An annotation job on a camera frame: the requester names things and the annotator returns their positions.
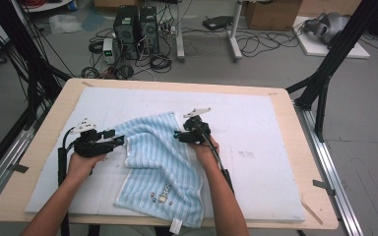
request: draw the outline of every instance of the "desktop computer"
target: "desktop computer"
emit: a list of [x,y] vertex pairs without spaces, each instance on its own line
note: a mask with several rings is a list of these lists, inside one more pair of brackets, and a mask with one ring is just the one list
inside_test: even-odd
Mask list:
[[119,56],[125,59],[139,59],[143,44],[139,43],[142,37],[137,6],[120,6],[113,29],[118,42]]
[[158,54],[158,21],[156,7],[143,7],[140,11],[144,53]]

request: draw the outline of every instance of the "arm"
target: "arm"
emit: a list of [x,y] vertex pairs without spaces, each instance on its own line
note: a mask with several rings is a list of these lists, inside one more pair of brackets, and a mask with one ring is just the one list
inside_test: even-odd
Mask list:
[[96,163],[104,158],[105,155],[84,158],[74,152],[70,158],[66,179],[21,235],[56,235],[63,217],[82,183]]
[[[211,139],[211,141],[219,148],[218,143],[215,142],[214,139]],[[210,183],[217,235],[248,235],[244,215],[242,214],[235,195],[223,178],[211,149],[202,145],[189,145],[189,147],[196,152],[198,160],[204,167],[208,182]]]

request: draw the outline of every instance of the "black pole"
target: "black pole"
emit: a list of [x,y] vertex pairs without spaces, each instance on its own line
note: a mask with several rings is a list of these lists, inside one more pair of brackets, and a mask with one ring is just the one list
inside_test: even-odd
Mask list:
[[304,110],[310,110],[312,103],[319,97],[315,132],[320,142],[324,142],[324,115],[330,79],[377,14],[378,0],[362,0],[318,70],[311,77],[286,89],[292,93],[305,88],[302,95],[295,100],[295,104]]

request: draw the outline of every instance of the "towel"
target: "towel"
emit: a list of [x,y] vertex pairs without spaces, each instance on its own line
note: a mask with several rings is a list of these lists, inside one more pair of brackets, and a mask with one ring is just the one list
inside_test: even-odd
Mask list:
[[172,112],[115,127],[117,135],[126,137],[125,165],[131,171],[114,205],[199,228],[204,217],[202,177],[189,160],[187,146],[173,137],[176,130]]

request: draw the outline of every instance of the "table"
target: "table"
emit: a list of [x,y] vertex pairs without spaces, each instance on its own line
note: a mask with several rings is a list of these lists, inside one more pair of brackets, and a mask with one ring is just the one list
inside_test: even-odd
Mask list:
[[[287,92],[282,88],[249,88],[155,82],[128,82],[104,80],[69,80],[36,133],[20,164],[29,167],[25,173],[14,172],[0,196],[0,221],[30,221],[33,214],[25,213],[36,180],[45,159],[50,154],[58,136],[69,118],[82,91],[86,87],[151,89],[174,91],[203,91],[211,93],[254,94],[268,96],[274,106],[283,141],[297,189],[305,211],[306,220],[298,223],[264,222],[247,220],[252,228],[286,229],[335,229],[337,217],[326,190],[315,187],[313,180],[321,181],[313,155],[292,106]],[[168,221],[152,217],[116,215],[71,215],[72,223],[169,225]],[[212,219],[205,219],[203,226],[214,226]]]

